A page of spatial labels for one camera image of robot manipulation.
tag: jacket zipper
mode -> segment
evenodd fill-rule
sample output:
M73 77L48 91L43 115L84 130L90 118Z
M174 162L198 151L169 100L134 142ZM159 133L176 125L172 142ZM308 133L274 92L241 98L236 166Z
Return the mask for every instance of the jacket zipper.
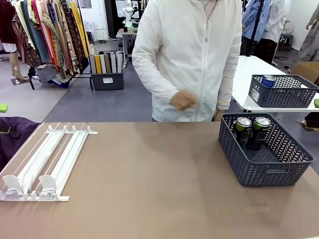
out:
M204 82L205 82L205 78L206 78L208 33L209 33L209 20L206 22L206 27L205 27L204 46L203 46L203 49L202 49L202 51L203 51L203 53L202 53L202 68L203 68L203 73L202 73L202 80L201 80L200 96L199 96L199 101L198 101L197 108L196 108L196 111L195 111L194 121L198 121L198 118L199 118L199 112L200 112L200 108L201 108L202 95L203 95L203 90L204 90Z

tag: basket handle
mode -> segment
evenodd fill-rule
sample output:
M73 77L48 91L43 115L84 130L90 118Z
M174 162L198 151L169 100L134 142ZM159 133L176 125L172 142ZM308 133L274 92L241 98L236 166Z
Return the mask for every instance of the basket handle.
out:
M288 169L267 169L266 174L287 174L291 173Z

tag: green beverage can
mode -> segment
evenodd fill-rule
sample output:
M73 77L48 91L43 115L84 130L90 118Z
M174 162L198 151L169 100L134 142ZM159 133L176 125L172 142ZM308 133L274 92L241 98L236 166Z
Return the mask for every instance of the green beverage can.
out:
M239 144L244 144L248 138L251 129L251 120L245 117L239 117L235 126L236 140Z
M265 142L271 121L265 117L255 119L252 137L248 139L247 146L252 150L260 150Z

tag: gray mesh basket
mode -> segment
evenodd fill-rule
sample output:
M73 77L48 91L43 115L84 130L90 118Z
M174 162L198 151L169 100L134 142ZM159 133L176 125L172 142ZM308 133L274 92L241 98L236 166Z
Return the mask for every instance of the gray mesh basket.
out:
M263 108L307 108L319 87L297 75L272 75L275 86L261 84L263 75L253 75L249 96Z
M238 117L271 120L265 144L259 151L240 146L233 134ZM292 186L314 157L269 114L224 114L219 143L239 183L245 187Z

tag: blue shirt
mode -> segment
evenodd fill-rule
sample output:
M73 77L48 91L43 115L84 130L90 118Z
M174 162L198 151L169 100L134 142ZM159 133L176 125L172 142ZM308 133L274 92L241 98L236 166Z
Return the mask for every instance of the blue shirt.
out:
M243 36L249 39L251 39L253 35L253 30L255 26L255 21L256 21L257 12L259 9L260 1L261 0L251 0L243 16L243 25L246 25L246 28L243 31ZM255 41L260 41L264 33L264 30L267 24L269 10L270 10L270 0L265 0L263 10L260 15L260 20L257 27L255 39L254 39Z

